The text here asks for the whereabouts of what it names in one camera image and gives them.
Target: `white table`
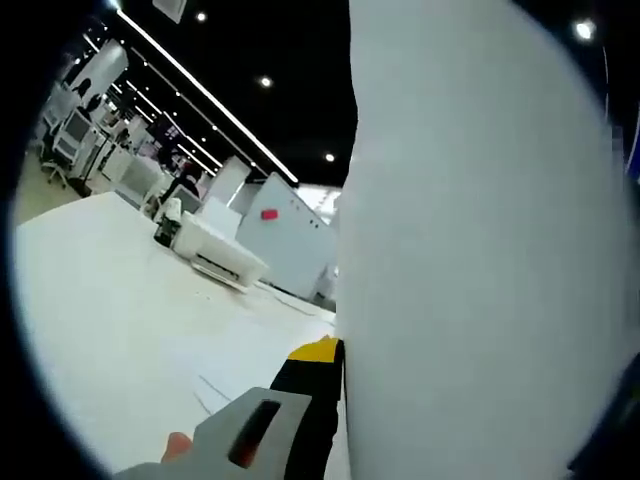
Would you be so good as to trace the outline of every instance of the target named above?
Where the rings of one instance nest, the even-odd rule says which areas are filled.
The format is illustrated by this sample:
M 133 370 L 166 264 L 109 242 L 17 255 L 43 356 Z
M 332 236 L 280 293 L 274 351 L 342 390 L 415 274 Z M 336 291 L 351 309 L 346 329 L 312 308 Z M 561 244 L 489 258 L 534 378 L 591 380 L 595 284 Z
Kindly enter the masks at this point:
M 158 461 L 170 432 L 191 435 L 206 410 L 268 386 L 291 350 L 333 332 L 330 312 L 200 276 L 154 229 L 107 193 L 15 237 L 26 340 L 59 412 L 109 471 Z

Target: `wall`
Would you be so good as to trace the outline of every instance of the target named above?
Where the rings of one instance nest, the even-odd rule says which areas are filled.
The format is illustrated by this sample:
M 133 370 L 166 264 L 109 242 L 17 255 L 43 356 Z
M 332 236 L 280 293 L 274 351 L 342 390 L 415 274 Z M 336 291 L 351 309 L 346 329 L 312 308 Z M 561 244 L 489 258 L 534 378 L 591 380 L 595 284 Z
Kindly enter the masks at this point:
M 278 211 L 265 221 L 262 212 Z M 312 299 L 325 268 L 336 257 L 336 233 L 276 173 L 258 191 L 236 240 L 269 265 L 264 278 L 278 288 Z
M 115 40 L 110 40 L 80 71 L 71 87 L 75 88 L 85 78 L 90 78 L 91 88 L 84 98 L 89 99 L 96 93 L 102 95 L 128 66 L 126 50 Z
M 224 204 L 228 204 L 238 189 L 244 184 L 244 179 L 249 176 L 251 169 L 238 157 L 229 158 L 211 182 L 207 199 L 216 197 Z
M 353 478 L 560 478 L 640 345 L 603 112 L 498 0 L 352 0 Z

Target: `white printer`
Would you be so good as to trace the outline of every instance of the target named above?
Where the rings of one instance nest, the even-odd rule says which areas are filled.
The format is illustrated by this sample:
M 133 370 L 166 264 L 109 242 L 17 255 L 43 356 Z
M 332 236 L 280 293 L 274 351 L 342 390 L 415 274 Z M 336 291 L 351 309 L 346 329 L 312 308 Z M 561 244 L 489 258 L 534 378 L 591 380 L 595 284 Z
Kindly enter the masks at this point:
M 171 248 L 196 270 L 242 292 L 267 272 L 266 263 L 202 218 L 184 212 L 181 224 Z

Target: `finger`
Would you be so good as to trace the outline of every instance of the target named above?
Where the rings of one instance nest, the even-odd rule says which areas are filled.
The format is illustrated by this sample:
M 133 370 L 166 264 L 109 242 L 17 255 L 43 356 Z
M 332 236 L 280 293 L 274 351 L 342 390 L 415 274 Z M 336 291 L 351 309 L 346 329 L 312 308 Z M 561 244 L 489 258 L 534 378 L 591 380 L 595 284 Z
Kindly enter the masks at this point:
M 189 437 L 187 437 L 184 433 L 173 432 L 169 434 L 169 439 L 167 440 L 167 448 L 162 455 L 161 462 L 166 462 L 168 460 L 172 460 L 176 457 L 179 457 L 183 453 L 189 451 L 193 442 Z

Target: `ceiling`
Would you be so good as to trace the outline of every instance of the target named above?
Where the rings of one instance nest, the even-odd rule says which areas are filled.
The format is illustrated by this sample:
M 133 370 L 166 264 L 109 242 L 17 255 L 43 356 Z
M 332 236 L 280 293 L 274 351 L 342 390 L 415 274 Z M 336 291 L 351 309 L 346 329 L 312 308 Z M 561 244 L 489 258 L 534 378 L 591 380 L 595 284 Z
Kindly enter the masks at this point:
M 637 14 L 622 0 L 516 0 L 516 3 L 566 46 L 603 105 L 607 90 L 610 92 L 610 113 L 622 127 L 628 151 L 635 131 L 640 90 L 630 45 L 632 19 Z M 349 63 L 347 0 L 215 3 L 189 0 L 180 24 L 154 8 L 151 0 L 124 1 L 122 6 L 301 183 L 342 186 L 357 125 Z M 196 20 L 201 11 L 207 14 L 203 23 Z M 573 20 L 587 16 L 598 27 L 597 41 L 590 45 L 576 42 L 571 30 Z M 217 159 L 236 154 L 247 163 L 255 162 L 252 179 L 278 171 L 252 141 L 115 14 L 93 19 L 88 28 L 91 31 L 87 34 L 98 45 L 108 38 L 124 40 L 130 67 L 118 81 L 123 89 L 129 80 L 161 110 L 176 112 L 174 118 L 180 127 L 199 142 L 205 138 L 201 145 Z M 608 89 L 602 44 L 606 46 L 609 65 Z M 143 58 L 153 68 L 145 67 Z M 157 72 L 182 96 L 177 97 L 175 89 Z M 271 88 L 260 85 L 258 80 L 263 75 L 273 80 Z M 237 148 L 214 132 L 184 97 Z M 153 112 L 140 98 L 136 98 L 135 104 L 148 114 Z M 328 162 L 327 153 L 333 154 L 335 161 Z M 206 157 L 198 158 L 210 163 Z

